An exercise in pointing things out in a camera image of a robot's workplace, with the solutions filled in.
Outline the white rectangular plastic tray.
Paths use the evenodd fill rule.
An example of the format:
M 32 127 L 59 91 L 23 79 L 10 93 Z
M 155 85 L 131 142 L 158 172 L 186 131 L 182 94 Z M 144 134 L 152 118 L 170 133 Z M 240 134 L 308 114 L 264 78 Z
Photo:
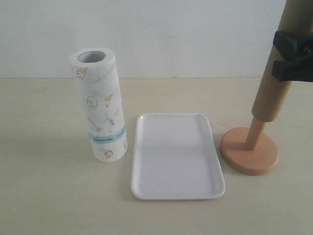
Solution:
M 140 200 L 222 197 L 225 181 L 207 116 L 201 113 L 139 116 L 130 188 Z

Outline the brown cardboard tube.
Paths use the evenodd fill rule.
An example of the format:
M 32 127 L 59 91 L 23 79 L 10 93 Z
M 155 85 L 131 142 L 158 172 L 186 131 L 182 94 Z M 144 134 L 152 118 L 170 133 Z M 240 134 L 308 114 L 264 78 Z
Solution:
M 305 36 L 313 34 L 313 2 L 311 0 L 286 1 L 277 31 Z M 313 58 L 313 52 L 295 60 Z M 263 77 L 252 106 L 253 118 L 263 122 L 275 120 L 281 110 L 285 97 L 293 81 L 280 82 L 271 75 L 274 61 L 284 60 L 272 45 Z

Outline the printed paper towel roll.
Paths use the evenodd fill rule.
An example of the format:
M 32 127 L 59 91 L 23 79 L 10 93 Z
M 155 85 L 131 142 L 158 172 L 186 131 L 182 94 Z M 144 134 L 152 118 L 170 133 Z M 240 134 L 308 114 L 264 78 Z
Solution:
M 94 156 L 105 163 L 118 161 L 128 142 L 115 54 L 92 47 L 72 54 L 69 62 Z

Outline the wooden paper towel holder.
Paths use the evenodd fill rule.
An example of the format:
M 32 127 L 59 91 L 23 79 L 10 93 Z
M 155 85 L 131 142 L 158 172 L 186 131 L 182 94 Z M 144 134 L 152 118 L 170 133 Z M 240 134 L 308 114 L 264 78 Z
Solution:
M 275 142 L 264 134 L 265 126 L 265 122 L 254 117 L 249 128 L 234 128 L 224 134 L 220 143 L 221 155 L 231 168 L 251 176 L 274 170 L 279 152 Z

